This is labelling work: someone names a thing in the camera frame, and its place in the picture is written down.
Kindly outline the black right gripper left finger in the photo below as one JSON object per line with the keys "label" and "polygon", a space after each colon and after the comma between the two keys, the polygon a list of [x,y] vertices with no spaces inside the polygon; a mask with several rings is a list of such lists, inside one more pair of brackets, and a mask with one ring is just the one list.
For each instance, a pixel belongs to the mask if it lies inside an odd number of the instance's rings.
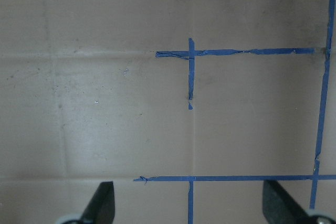
{"label": "black right gripper left finger", "polygon": [[113,182],[101,182],[76,223],[111,224],[115,218]]}

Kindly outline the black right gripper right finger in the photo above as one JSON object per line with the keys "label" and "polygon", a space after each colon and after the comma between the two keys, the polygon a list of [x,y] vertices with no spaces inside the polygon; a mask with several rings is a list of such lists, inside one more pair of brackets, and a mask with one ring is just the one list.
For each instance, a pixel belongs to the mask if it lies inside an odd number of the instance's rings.
{"label": "black right gripper right finger", "polygon": [[265,180],[262,190],[262,211],[268,223],[319,223],[319,217],[308,215],[276,180]]}

